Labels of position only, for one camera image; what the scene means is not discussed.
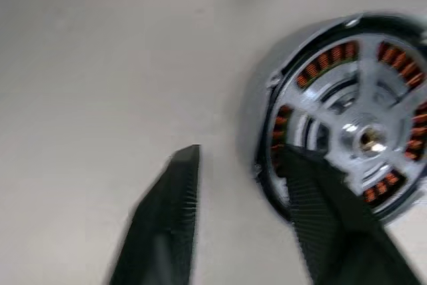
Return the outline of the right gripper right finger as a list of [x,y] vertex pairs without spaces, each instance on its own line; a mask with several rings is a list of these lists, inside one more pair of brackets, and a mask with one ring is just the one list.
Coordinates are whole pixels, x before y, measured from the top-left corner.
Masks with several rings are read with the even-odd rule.
[[419,284],[420,280],[345,175],[316,152],[279,149],[291,219],[314,284]]

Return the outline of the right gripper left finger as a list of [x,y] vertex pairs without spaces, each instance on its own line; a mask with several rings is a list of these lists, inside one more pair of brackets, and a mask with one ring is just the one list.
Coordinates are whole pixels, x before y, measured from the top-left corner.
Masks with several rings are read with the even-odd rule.
[[110,284],[190,284],[200,146],[177,150],[136,206]]

